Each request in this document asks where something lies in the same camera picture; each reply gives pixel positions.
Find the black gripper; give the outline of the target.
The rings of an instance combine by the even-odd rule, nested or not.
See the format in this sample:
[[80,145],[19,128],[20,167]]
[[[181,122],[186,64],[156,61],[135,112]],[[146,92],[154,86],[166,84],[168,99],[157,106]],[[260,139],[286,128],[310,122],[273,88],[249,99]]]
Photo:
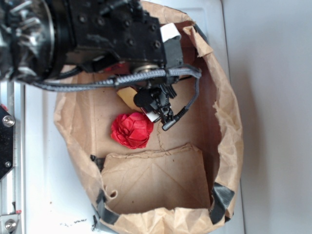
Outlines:
[[[143,65],[183,64],[181,34],[174,23],[160,27],[138,0],[57,0],[57,58],[85,72]],[[160,120],[161,90],[140,89],[134,103],[151,122]]]

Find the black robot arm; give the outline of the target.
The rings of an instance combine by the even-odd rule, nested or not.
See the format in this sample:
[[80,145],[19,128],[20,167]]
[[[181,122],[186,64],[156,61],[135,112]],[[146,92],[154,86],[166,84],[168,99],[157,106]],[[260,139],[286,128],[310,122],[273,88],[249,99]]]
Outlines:
[[0,78],[57,92],[138,89],[135,104],[163,124],[177,122],[180,36],[164,37],[138,0],[3,0]]

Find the black robot base mount plate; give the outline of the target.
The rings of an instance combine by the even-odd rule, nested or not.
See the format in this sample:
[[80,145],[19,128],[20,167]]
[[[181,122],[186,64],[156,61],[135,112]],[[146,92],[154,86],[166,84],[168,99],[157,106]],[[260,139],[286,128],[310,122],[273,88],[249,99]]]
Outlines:
[[0,106],[0,180],[13,168],[15,118]]

